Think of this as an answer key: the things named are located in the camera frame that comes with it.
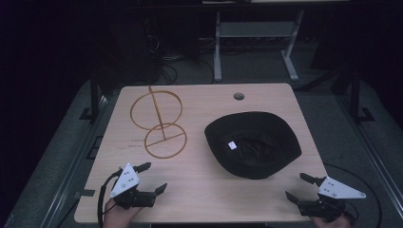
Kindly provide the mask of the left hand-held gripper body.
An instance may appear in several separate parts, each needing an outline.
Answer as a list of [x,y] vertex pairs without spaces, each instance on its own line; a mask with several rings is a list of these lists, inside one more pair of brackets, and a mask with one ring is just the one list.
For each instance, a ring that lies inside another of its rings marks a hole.
[[128,163],[119,178],[115,181],[110,197],[115,200],[118,206],[124,209],[133,207],[152,207],[156,197],[153,192],[141,192],[137,189],[140,184],[139,173],[133,170]]

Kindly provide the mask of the grey metal frame stand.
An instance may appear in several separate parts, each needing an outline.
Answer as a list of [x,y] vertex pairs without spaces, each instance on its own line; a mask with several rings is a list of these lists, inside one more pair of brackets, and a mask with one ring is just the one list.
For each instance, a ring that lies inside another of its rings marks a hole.
[[216,13],[215,50],[213,55],[214,80],[220,82],[221,75],[221,39],[222,38],[288,38],[288,46],[280,54],[290,79],[299,80],[291,59],[304,11],[297,13],[294,21],[280,22],[223,22],[221,13]]

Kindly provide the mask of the black brimmed hat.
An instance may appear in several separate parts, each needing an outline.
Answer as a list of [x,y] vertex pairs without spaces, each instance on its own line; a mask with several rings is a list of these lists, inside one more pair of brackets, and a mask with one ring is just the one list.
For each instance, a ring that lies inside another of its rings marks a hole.
[[204,135],[218,163],[237,177],[266,179],[301,154],[297,136],[281,117],[242,112],[216,119]]

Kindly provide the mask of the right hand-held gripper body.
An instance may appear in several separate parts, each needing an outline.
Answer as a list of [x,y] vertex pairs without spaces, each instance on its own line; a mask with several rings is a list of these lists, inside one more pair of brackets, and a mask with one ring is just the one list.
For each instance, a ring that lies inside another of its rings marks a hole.
[[346,200],[363,200],[364,192],[330,177],[318,187],[318,199],[315,201],[299,201],[297,208],[303,216],[323,218],[333,221],[345,212]]

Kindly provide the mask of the person's right hand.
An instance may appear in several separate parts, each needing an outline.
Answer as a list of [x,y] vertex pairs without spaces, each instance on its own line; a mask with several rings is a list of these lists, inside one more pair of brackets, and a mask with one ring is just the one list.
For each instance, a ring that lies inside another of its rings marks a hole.
[[317,218],[311,217],[312,223],[316,226],[316,228],[352,228],[353,223],[352,221],[344,216],[341,215],[339,218],[331,222],[327,222],[324,218]]

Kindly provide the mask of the person's left hand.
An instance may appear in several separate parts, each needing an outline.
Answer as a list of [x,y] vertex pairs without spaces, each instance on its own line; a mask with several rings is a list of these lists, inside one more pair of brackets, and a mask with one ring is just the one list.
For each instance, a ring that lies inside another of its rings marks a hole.
[[103,228],[128,228],[132,220],[143,210],[142,207],[124,209],[117,206],[114,199],[109,199],[105,208]]

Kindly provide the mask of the black metal post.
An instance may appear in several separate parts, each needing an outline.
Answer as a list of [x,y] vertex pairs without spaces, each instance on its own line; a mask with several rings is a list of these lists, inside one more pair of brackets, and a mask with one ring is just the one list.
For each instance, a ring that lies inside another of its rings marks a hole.
[[374,122],[374,116],[367,107],[362,107],[360,101],[360,76],[355,69],[351,76],[350,89],[350,115],[356,124],[362,122]]
[[106,83],[106,74],[99,66],[95,67],[89,77],[90,107],[83,109],[80,120],[89,120],[91,123],[96,121],[101,110],[101,97],[107,90]]

